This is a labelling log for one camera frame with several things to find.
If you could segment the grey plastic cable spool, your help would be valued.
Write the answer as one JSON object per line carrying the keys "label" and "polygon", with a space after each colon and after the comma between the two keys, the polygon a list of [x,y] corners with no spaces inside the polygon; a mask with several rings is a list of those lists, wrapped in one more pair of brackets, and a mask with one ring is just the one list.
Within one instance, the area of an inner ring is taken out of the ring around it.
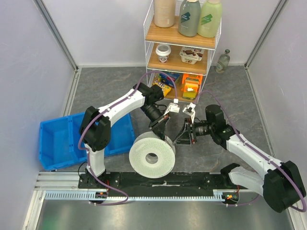
{"label": "grey plastic cable spool", "polygon": [[129,152],[132,168],[146,178],[161,178],[169,174],[176,160],[176,148],[169,137],[160,139],[152,131],[139,135]]}

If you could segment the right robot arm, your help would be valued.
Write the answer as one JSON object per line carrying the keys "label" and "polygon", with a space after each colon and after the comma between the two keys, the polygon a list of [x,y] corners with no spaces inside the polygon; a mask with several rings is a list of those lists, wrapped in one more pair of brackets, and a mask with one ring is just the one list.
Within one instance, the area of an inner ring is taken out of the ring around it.
{"label": "right robot arm", "polygon": [[235,154],[245,161],[253,171],[248,171],[239,164],[232,163],[221,169],[220,184],[224,188],[234,185],[247,188],[262,196],[274,211],[281,213],[301,201],[302,208],[295,210],[306,212],[304,200],[307,193],[296,164],[282,162],[268,155],[248,141],[232,125],[227,124],[219,105],[206,107],[206,120],[195,121],[195,104],[183,108],[188,117],[173,141],[174,145],[191,145],[201,136],[211,136],[215,144]]}

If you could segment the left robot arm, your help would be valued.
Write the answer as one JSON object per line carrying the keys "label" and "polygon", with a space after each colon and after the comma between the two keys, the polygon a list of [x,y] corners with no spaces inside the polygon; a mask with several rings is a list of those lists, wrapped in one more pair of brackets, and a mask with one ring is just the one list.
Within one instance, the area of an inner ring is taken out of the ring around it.
{"label": "left robot arm", "polygon": [[111,128],[123,116],[140,108],[149,118],[149,131],[139,135],[129,152],[133,169],[146,178],[162,178],[175,165],[176,150],[165,128],[169,115],[161,112],[156,102],[164,98],[162,89],[143,83],[135,85],[127,94],[114,102],[86,109],[80,127],[80,143],[84,143],[87,153],[87,169],[79,178],[79,188],[108,187],[104,163],[105,148],[111,140]]}

